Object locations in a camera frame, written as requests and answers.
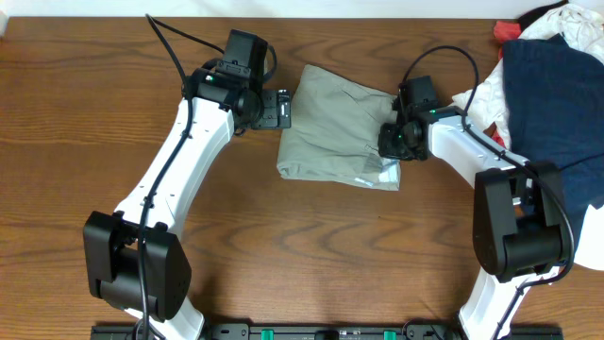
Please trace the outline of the white garment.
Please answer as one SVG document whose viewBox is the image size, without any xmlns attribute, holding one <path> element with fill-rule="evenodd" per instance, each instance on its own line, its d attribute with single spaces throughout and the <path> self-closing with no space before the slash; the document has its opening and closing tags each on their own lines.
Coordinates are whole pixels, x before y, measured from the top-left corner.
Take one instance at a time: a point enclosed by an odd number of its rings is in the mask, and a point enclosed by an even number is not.
<svg viewBox="0 0 604 340">
<path fill-rule="evenodd" d="M 552 9 L 521 31 L 517 40 L 548 40 L 557 34 L 562 35 L 570 47 L 586 52 L 603 63 L 603 17 L 598 12 L 575 4 Z M 509 110 L 504 95 L 503 58 L 475 91 L 458 93 L 452 101 L 457 106 L 468 107 L 471 119 L 479 128 L 487 129 L 495 123 L 504 146 L 512 151 Z M 574 223 L 572 217 L 571 223 L 577 243 L 576 264 L 601 270 L 603 205 L 599 208 L 590 206 L 582 224 Z"/>
</svg>

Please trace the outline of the black garment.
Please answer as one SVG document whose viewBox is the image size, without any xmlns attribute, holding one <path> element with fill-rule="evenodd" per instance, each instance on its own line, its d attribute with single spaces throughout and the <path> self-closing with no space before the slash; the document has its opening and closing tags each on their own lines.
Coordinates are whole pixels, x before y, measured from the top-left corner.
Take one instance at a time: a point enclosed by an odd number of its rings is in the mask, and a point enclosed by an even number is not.
<svg viewBox="0 0 604 340">
<path fill-rule="evenodd" d="M 556 2 L 556 3 L 551 4 L 551 5 L 546 5 L 546 6 L 541 6 L 541 7 L 538 7 L 538 8 L 531 9 L 530 11 L 528 11 L 525 14 L 521 15 L 517 19 L 517 23 L 520 26 L 520 31 L 524 31 L 525 29 L 527 29 L 535 21 L 537 21 L 539 18 L 543 17 L 550 10 L 562 7 L 562 6 L 564 6 L 564 5 L 568 4 L 568 3 L 569 3 L 568 0 L 562 0 L 562 1 Z"/>
</svg>

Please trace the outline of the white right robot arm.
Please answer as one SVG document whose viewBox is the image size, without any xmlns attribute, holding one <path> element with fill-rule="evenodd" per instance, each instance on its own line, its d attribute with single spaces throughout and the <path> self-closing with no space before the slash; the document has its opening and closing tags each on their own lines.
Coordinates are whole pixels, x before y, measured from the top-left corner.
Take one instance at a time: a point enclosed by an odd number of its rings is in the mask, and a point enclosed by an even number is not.
<svg viewBox="0 0 604 340">
<path fill-rule="evenodd" d="M 474 190 L 472 242 L 480 265 L 458 325 L 446 339 L 562 338 L 557 330 L 516 331 L 514 313 L 534 286 L 563 278 L 575 241 L 557 167 L 509 153 L 457 106 L 442 106 L 429 76 L 404 80 L 382 125 L 380 156 L 446 162 Z"/>
</svg>

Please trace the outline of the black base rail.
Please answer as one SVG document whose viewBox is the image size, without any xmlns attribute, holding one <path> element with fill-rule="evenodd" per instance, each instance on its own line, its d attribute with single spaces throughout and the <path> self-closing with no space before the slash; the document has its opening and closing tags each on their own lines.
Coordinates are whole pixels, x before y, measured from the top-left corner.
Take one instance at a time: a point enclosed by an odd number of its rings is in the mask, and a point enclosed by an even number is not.
<svg viewBox="0 0 604 340">
<path fill-rule="evenodd" d="M 92 340 L 132 339 L 132 327 L 93 326 Z M 464 339 L 457 330 L 445 325 L 410 323 L 404 327 L 260 327 L 246 324 L 209 326 L 197 338 L 201 340 L 452 340 Z M 563 340 L 557 327 L 520 327 L 502 339 Z"/>
</svg>

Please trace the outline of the navy blue garment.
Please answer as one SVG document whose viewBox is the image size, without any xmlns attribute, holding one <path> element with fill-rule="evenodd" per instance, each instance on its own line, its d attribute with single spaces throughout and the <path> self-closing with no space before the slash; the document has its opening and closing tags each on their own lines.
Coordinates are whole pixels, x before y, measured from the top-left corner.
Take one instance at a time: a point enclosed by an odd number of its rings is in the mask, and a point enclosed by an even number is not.
<svg viewBox="0 0 604 340">
<path fill-rule="evenodd" d="M 603 205 L 603 63 L 562 35 L 503 44 L 512 152 L 556 164 L 566 210 L 580 225 Z"/>
</svg>

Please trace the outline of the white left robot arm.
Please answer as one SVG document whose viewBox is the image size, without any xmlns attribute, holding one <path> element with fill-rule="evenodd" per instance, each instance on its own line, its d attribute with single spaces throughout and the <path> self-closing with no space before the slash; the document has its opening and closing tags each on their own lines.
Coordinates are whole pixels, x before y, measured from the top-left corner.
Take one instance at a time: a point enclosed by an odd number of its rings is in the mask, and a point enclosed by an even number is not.
<svg viewBox="0 0 604 340">
<path fill-rule="evenodd" d="M 204 177 L 233 137 L 291 126 L 289 91 L 264 87 L 276 69 L 272 45 L 233 29 L 220 58 L 183 76 L 176 120 L 143 178 L 113 213 L 92 212 L 84 225 L 92 296 L 137 319 L 132 326 L 94 326 L 93 339 L 201 336 L 205 317 L 188 297 L 184 224 Z"/>
</svg>

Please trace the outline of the red garment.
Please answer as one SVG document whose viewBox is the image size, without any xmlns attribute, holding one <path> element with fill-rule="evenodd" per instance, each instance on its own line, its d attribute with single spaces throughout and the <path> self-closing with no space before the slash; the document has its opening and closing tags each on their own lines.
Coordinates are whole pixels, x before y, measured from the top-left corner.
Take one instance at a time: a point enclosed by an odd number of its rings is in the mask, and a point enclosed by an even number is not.
<svg viewBox="0 0 604 340">
<path fill-rule="evenodd" d="M 499 50 L 498 50 L 498 59 L 501 60 L 503 58 L 502 46 L 503 43 L 507 41 L 517 40 L 521 34 L 521 27 L 517 23 L 497 21 L 494 26 L 494 37 L 498 42 Z M 504 146 L 504 140 L 500 136 L 497 131 L 497 127 L 495 123 L 492 123 L 487 128 L 487 134 L 499 145 Z"/>
</svg>

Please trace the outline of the khaki green shorts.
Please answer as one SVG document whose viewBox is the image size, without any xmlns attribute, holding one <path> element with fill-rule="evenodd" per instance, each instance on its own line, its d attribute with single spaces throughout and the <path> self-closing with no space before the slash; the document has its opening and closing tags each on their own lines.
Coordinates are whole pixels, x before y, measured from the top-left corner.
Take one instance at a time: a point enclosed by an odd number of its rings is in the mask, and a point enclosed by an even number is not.
<svg viewBox="0 0 604 340">
<path fill-rule="evenodd" d="M 378 154 L 380 128 L 396 118 L 393 101 L 307 64 L 292 99 L 292 126 L 281 134 L 277 171 L 283 179 L 397 191 L 399 162 Z"/>
</svg>

